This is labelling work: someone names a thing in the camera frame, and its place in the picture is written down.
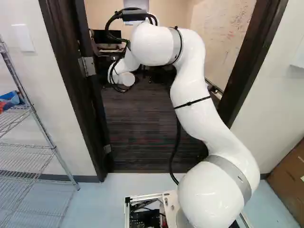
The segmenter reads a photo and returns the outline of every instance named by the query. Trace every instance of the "wires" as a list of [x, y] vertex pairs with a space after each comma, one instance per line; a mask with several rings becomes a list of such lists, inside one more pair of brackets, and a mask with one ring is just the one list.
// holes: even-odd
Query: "wires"
[[170, 173], [170, 176], [171, 176], [172, 180], [177, 185], [179, 184], [179, 181], [175, 178], [175, 176], [173, 174], [172, 162], [173, 162], [173, 158], [174, 158], [175, 154], [177, 153], [177, 149], [178, 149], [180, 141], [181, 141], [181, 137], [180, 136], [181, 136], [181, 125], [180, 125], [180, 121], [176, 117], [176, 137], [175, 137], [175, 145], [174, 145], [173, 151], [171, 153], [171, 156], [169, 158], [169, 173]]
[[[104, 28], [105, 31], [106, 31], [106, 34], [107, 34], [108, 38], [110, 38], [112, 40], [115, 40], [115, 41], [118, 41], [118, 42], [124, 42], [124, 43], [126, 43], [123, 52], [121, 53], [121, 55], [119, 56], [119, 58], [114, 62], [113, 66], [112, 66], [112, 68], [110, 69], [110, 72], [109, 72], [110, 85], [111, 85], [111, 87], [114, 90], [116, 90], [119, 93], [126, 93], [126, 92], [128, 92], [131, 89], [131, 87], [129, 87], [128, 89], [123, 89], [123, 88], [119, 87], [118, 84], [113, 79], [113, 71], [116, 72], [115, 67], [119, 63], [119, 61], [125, 56], [127, 48], [129, 48], [128, 45], [129, 45], [130, 41], [128, 39], [123, 39], [123, 38], [117, 38], [117, 37], [115, 37], [109, 31], [109, 28], [110, 28], [111, 23], [114, 20], [116, 20], [116, 19], [122, 19], [123, 18], [123, 11], [126, 11], [126, 10], [140, 10], [140, 8], [138, 8], [138, 7], [128, 7], [128, 8], [121, 9], [120, 11], [116, 11], [115, 14], [108, 20], [108, 22], [106, 23], [105, 28]], [[144, 16], [149, 19], [149, 22], [151, 24], [153, 24], [153, 22], [152, 22], [152, 19], [153, 19], [155, 25], [156, 26], [158, 25], [157, 19], [156, 19], [156, 17], [154, 15], [146, 13], [146, 14], [144, 14]]]
[[111, 87], [112, 87], [114, 90], [116, 90], [117, 92], [122, 93], [122, 94], [128, 92], [128, 91], [130, 90], [130, 88], [128, 88], [128, 89], [123, 89], [123, 88], [119, 87], [118, 84], [115, 83], [115, 81], [114, 81], [114, 79], [113, 79], [113, 71], [116, 72], [115, 67], [116, 67], [116, 65], [118, 64], [118, 62], [124, 57], [124, 55], [125, 55], [125, 53], [126, 53], [126, 51], [127, 51], [127, 48], [128, 48], [128, 44], [129, 44], [129, 41], [126, 42], [126, 45], [125, 45], [125, 47], [124, 47], [123, 52], [121, 53], [121, 55], [119, 56], [119, 58], [114, 62], [113, 66], [112, 66], [112, 68], [111, 68], [111, 70], [110, 70], [110, 73], [109, 73], [110, 85], [111, 85]]
[[139, 208], [139, 209], [153, 210], [153, 209], [150, 209], [150, 208]]

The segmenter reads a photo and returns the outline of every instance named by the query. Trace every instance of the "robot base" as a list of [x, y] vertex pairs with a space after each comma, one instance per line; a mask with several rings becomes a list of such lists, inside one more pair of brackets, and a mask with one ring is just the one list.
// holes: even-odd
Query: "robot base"
[[[145, 203], [151, 200], [160, 200], [163, 203], [159, 206], [160, 212], [166, 215], [168, 228], [194, 228], [180, 209], [177, 192], [175, 190], [166, 191], [160, 194], [150, 194], [141, 196], [130, 196], [125, 198], [124, 215], [125, 228], [130, 228], [130, 207], [133, 204]], [[242, 227], [253, 228], [244, 212], [240, 213], [237, 223], [242, 223]], [[230, 228], [238, 227], [237, 223]]]

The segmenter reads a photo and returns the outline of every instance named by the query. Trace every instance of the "dark striped carpet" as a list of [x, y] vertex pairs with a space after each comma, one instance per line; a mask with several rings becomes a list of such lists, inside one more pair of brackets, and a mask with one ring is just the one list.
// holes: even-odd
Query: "dark striped carpet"
[[[168, 172], [176, 135], [175, 113], [162, 84], [141, 78], [129, 92], [112, 88], [102, 97], [114, 156], [115, 172]], [[186, 172], [207, 156], [205, 145], [182, 130], [173, 170]]]

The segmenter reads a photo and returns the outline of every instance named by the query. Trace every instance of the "computer monitor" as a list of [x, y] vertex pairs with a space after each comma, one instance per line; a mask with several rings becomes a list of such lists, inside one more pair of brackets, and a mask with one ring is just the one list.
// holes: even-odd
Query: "computer monitor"
[[[110, 33], [117, 37], [121, 38], [122, 37], [122, 32], [120, 30], [109, 30]], [[94, 41], [96, 44], [121, 44], [121, 41], [113, 40], [108, 38], [106, 35], [105, 30], [95, 30], [94, 29]]]

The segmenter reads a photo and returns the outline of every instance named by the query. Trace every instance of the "desk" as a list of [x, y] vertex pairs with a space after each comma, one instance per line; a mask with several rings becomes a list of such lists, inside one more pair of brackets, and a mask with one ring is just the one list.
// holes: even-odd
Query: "desk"
[[123, 49], [100, 50], [100, 55], [95, 57], [96, 73], [101, 76], [100, 81], [103, 85], [107, 83], [108, 69], [110, 65], [120, 57], [123, 51]]

